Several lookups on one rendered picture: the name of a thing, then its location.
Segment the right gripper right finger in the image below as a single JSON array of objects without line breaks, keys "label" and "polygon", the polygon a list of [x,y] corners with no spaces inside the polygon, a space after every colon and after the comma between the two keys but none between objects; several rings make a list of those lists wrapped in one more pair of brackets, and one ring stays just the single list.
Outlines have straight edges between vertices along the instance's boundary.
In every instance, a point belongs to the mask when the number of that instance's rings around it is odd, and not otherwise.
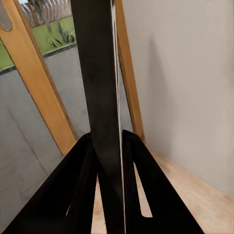
[{"label": "right gripper right finger", "polygon": [[[125,234],[205,234],[145,145],[122,131]],[[141,214],[134,162],[152,217]]]}]

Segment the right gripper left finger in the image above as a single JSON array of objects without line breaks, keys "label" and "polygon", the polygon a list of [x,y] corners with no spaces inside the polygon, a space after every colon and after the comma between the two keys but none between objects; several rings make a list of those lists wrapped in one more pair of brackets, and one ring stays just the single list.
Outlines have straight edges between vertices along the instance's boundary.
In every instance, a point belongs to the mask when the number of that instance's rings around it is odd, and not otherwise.
[{"label": "right gripper left finger", "polygon": [[2,234],[91,234],[97,173],[89,132]]}]

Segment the poster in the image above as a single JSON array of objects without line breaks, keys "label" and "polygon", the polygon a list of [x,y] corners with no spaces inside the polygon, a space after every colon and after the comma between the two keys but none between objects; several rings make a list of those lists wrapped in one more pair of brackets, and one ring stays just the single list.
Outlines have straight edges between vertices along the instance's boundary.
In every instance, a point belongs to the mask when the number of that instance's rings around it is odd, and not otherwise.
[{"label": "poster", "polygon": [[115,0],[70,0],[107,234],[125,234]]}]

